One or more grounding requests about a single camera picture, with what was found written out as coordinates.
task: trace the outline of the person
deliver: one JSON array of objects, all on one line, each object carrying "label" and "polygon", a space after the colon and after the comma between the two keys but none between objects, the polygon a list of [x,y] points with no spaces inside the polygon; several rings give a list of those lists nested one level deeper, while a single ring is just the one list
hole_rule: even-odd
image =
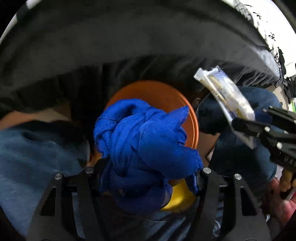
[{"label": "person", "polygon": [[[280,107],[277,97],[265,89],[240,87],[256,112]],[[214,98],[207,98],[197,112],[200,131],[220,133],[209,167],[216,173],[239,173],[257,198],[273,180],[277,166],[257,139],[251,150],[231,131]],[[53,176],[78,174],[94,157],[79,127],[67,121],[50,123],[33,114],[12,112],[0,121],[0,206],[23,237],[35,208]],[[195,217],[198,201],[187,210],[134,215],[118,208],[111,196],[100,198],[107,231],[114,240],[184,240]],[[83,237],[81,227],[78,234]]]}]

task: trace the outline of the blue fabric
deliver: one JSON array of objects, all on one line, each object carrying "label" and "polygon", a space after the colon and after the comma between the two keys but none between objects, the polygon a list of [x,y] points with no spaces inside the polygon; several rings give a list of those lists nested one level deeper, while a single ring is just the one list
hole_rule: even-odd
[{"label": "blue fabric", "polygon": [[98,118],[94,139],[102,157],[110,155],[100,191],[113,194],[123,210],[147,214],[171,198],[170,179],[182,179],[202,168],[197,150],[184,147],[181,125],[189,107],[166,113],[145,101],[128,99],[108,107]]}]

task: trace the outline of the silver screw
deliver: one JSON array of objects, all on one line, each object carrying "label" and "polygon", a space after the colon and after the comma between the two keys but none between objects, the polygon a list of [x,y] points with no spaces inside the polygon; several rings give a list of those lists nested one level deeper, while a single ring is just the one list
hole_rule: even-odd
[{"label": "silver screw", "polygon": [[204,173],[209,174],[209,173],[211,173],[212,170],[210,168],[208,168],[208,167],[205,167],[203,169],[203,171],[204,171]]},{"label": "silver screw", "polygon": [[242,176],[240,175],[240,174],[234,174],[234,177],[235,177],[235,179],[237,179],[237,180],[241,180],[242,179]]},{"label": "silver screw", "polygon": [[62,178],[62,174],[61,173],[58,173],[58,174],[56,174],[55,176],[54,176],[54,178],[56,179],[56,180],[59,180],[59,179],[61,179]]},{"label": "silver screw", "polygon": [[283,147],[283,144],[282,144],[281,142],[278,142],[278,143],[276,144],[276,147],[277,147],[279,150],[281,150],[281,148]]},{"label": "silver screw", "polygon": [[86,173],[92,173],[94,171],[94,169],[92,167],[88,167],[85,169]]}]

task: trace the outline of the blue garment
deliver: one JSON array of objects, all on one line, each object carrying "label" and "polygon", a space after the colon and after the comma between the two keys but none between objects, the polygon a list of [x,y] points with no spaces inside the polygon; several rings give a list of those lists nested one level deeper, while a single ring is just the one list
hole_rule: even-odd
[{"label": "blue garment", "polygon": [[[264,89],[239,87],[255,111],[280,103]],[[258,196],[276,172],[269,151],[257,143],[245,146],[228,128],[219,105],[207,99],[198,112],[200,131],[221,133],[210,167],[222,175],[239,173]],[[49,181],[57,172],[75,175],[87,160],[87,143],[70,123],[33,121],[0,131],[0,206],[17,231],[26,236],[35,208]],[[180,213],[128,214],[112,197],[100,198],[100,210],[112,240],[183,241],[195,217],[197,202]]]},{"label": "blue garment", "polygon": [[183,146],[187,135],[181,125],[188,112],[184,106],[166,113],[139,99],[108,107],[94,128],[98,151],[111,157],[100,191],[111,192],[127,212],[148,214],[164,207],[173,191],[168,180],[202,168],[198,151]]}]

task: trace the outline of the clear plastic wrapper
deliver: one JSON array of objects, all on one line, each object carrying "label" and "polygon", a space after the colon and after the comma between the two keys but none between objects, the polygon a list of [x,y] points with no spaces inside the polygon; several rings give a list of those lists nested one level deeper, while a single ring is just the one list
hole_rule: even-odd
[{"label": "clear plastic wrapper", "polygon": [[[219,103],[229,125],[236,117],[254,121],[255,113],[250,103],[242,95],[235,83],[220,69],[215,67],[210,71],[199,68],[194,78],[202,83]],[[232,131],[251,149],[256,147],[254,137]]]}]

